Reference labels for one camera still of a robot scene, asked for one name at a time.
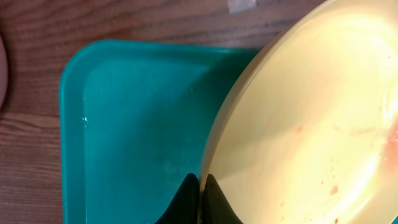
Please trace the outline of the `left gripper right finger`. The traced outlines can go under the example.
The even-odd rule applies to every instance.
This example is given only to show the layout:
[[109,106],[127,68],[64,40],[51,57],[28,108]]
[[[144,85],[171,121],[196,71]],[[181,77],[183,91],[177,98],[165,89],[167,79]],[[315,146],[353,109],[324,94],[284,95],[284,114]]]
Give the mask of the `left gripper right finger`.
[[201,208],[202,224],[243,224],[212,174],[206,180]]

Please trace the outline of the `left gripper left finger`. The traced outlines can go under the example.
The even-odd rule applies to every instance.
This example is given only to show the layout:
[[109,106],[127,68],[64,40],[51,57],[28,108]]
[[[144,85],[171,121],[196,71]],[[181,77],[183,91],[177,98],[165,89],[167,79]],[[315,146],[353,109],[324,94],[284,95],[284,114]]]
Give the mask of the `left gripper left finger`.
[[189,173],[155,224],[196,224],[198,195],[198,178],[195,174]]

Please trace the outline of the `yellow plate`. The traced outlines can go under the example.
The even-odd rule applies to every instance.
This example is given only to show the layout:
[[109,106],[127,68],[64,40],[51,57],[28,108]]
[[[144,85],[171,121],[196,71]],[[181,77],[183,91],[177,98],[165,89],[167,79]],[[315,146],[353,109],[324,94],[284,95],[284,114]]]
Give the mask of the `yellow plate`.
[[225,98],[200,196],[243,223],[397,217],[397,1],[326,1],[264,47]]

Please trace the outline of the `white plate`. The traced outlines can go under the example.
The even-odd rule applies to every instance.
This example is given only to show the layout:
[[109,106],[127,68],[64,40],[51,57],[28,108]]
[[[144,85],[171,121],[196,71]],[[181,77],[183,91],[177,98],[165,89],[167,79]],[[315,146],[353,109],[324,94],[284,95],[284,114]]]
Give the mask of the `white plate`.
[[3,39],[0,38],[0,107],[2,107],[8,85],[8,63]]

